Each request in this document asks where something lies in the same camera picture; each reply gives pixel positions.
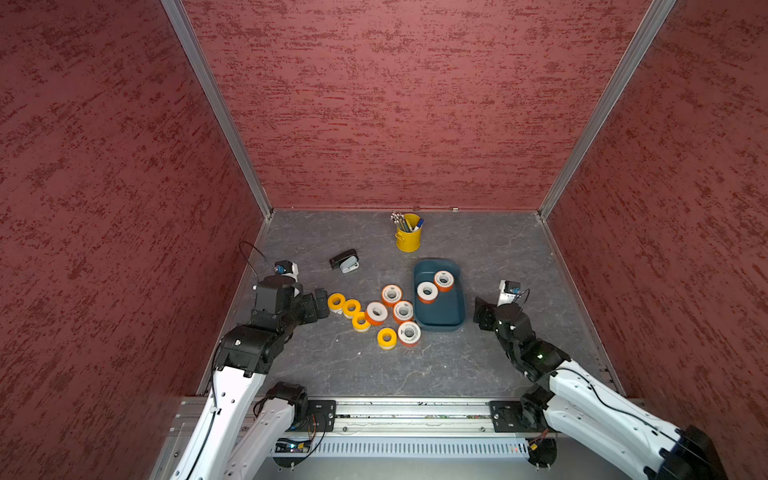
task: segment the red textured wall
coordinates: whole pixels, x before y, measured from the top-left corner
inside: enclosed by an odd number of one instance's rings
[[[260,217],[157,0],[0,6],[0,478],[142,479]]]
[[[680,0],[550,218],[629,393],[768,460],[768,8]]]
[[[537,210],[648,0],[184,2],[275,207]]]

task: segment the tape roll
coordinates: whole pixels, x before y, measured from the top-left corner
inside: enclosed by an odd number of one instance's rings
[[[382,300],[384,305],[395,306],[402,300],[402,289],[397,285],[387,285],[382,289]]]
[[[392,307],[392,314],[397,323],[407,322],[413,318],[413,303],[408,300],[400,300]]]
[[[435,299],[437,298],[437,286],[435,286],[432,282],[421,282],[419,284],[419,287],[416,289],[416,292],[419,295],[419,300],[422,301],[422,303],[434,303]]]
[[[328,297],[328,308],[334,313],[341,313],[346,298],[341,293],[334,293]]]
[[[450,292],[453,288],[453,274],[447,270],[435,273],[435,285],[441,292]]]
[[[400,343],[409,348],[416,346],[422,338],[422,329],[414,322],[401,323],[397,328],[397,338],[400,339]]]
[[[360,305],[360,302],[358,302],[353,298],[344,302],[344,307],[342,308],[342,311],[344,312],[344,316],[350,320],[355,315],[355,313],[358,313],[361,310],[362,310],[362,306]]]
[[[379,335],[376,336],[376,338],[378,339],[379,346],[382,347],[382,350],[391,350],[395,348],[395,344],[397,343],[397,333],[390,328],[379,330]]]
[[[371,325],[381,325],[386,320],[387,311],[383,303],[371,302],[366,307],[366,320]]]
[[[371,328],[371,324],[366,320],[365,312],[355,313],[352,318],[352,327],[360,333],[367,332]]]

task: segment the gray floor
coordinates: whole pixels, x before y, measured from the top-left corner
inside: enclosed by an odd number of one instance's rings
[[[396,283],[412,298],[412,269],[423,258],[446,258],[462,268],[467,317],[453,333],[422,334],[413,349],[385,351],[379,328],[356,332],[350,320],[331,313],[300,326],[270,370],[266,391],[277,381],[304,385],[312,396],[502,396],[517,397],[531,383],[506,359],[495,336],[472,322],[475,296],[495,303],[499,280],[531,288],[525,311],[539,337],[562,348],[598,376],[594,344],[566,293],[544,234],[531,214],[422,213],[422,246],[403,253],[386,212],[278,211],[263,242],[272,261],[299,265],[305,291],[341,292],[365,306]],[[357,249],[360,268],[331,270],[328,259]],[[254,265],[262,275],[266,262]],[[247,320],[254,292],[237,302],[236,321]],[[395,326],[387,319],[385,326]]]

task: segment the vent grille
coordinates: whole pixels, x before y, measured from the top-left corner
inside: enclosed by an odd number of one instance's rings
[[[306,453],[278,453],[302,457]],[[528,445],[518,439],[414,439],[326,437],[313,453],[323,457],[377,458],[528,458]]]

